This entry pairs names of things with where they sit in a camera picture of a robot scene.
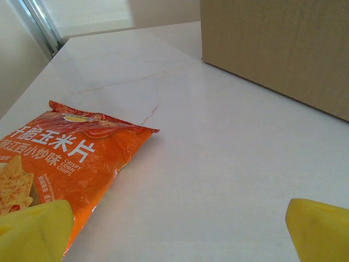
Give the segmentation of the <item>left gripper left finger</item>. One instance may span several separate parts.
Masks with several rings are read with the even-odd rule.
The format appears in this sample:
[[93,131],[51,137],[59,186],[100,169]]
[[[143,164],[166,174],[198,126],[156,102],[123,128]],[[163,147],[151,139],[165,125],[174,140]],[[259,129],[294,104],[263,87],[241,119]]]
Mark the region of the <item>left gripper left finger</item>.
[[73,225],[66,200],[1,216],[1,261],[61,261]]

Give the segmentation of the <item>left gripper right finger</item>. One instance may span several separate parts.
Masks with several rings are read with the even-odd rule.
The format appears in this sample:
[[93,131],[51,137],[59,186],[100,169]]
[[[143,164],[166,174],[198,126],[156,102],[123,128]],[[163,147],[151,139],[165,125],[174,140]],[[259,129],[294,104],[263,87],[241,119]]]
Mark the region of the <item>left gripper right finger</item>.
[[300,261],[348,261],[348,209],[291,199],[285,221]]

